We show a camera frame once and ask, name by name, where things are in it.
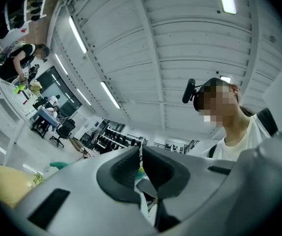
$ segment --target floor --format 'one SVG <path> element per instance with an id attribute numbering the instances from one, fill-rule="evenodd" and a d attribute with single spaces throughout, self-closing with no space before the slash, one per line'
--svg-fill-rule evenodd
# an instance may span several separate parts
<path id="1" fill-rule="evenodd" d="M 58 137 L 57 133 L 50 129 L 42 139 L 36 132 L 30 130 L 30 124 L 26 124 L 17 144 L 14 145 L 7 166 L 30 174 L 39 171 L 47 178 L 58 170 L 49 167 L 50 162 L 72 163 L 82 157 L 82 153 L 78 152 L 69 140 L 62 140 L 64 148 L 61 145 L 57 147 L 55 141 L 49 140 L 52 135 Z M 0 165 L 9 142 L 6 134 L 12 131 L 11 124 L 0 117 Z"/>

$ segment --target office chair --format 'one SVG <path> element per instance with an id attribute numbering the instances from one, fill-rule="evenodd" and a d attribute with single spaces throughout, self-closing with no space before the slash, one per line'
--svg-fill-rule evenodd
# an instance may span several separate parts
<path id="1" fill-rule="evenodd" d="M 63 139 L 69 138 L 69 136 L 71 135 L 71 130 L 75 128 L 74 123 L 75 122 L 72 119 L 66 120 L 64 124 L 59 129 L 56 130 L 56 133 L 59 135 L 59 137 L 56 138 L 55 136 L 52 136 L 50 140 L 53 139 L 54 141 L 57 141 L 57 147 L 59 146 L 59 144 L 61 144 L 62 147 L 64 148 L 64 145 L 61 143 L 60 138 Z"/>

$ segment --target ceiling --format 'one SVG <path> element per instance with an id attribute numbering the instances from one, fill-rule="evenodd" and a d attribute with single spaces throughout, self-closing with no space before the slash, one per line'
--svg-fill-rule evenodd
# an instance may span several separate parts
<path id="1" fill-rule="evenodd" d="M 181 101 L 189 78 L 200 85 L 229 76 L 244 92 L 243 105 L 259 111 L 263 92 L 282 70 L 282 21 L 273 7 L 267 0 L 235 0 L 235 6 L 231 15 L 221 0 L 70 0 L 57 6 L 51 38 L 68 75 L 56 67 L 96 115 L 169 136 L 212 139 L 219 129 Z"/>

